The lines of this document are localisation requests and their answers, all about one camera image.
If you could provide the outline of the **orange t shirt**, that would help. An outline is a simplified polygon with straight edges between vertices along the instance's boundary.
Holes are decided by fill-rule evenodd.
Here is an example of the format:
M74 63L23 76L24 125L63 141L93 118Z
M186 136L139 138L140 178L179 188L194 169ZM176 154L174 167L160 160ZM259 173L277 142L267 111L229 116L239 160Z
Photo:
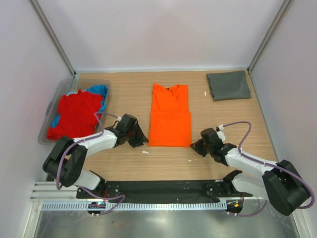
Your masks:
M188 86L153 84L148 145L189 147L191 122Z

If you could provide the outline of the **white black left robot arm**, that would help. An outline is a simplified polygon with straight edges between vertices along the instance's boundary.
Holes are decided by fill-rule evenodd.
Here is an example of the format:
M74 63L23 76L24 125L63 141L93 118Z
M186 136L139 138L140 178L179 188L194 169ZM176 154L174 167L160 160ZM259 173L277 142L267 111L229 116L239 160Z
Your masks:
M76 186L78 197L106 197L106 182L98 174L83 169L87 157L128 142L135 148L148 142L136 117L124 114L113 126L93 135L70 138L63 136L43 163L43 171L56 180L57 189Z

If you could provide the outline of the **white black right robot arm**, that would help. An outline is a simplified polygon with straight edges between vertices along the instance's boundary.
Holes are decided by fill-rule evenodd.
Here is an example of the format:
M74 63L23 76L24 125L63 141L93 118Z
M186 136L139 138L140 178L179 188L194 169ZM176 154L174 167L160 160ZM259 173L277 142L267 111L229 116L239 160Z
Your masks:
M287 160L267 161L242 151L240 146L225 143L221 127L207 128L201 139L190 145L199 155L210 155L216 162L235 170L223 180L228 196L239 192L258 196L268 201L280 214L289 216L296 209L313 206L315 195Z

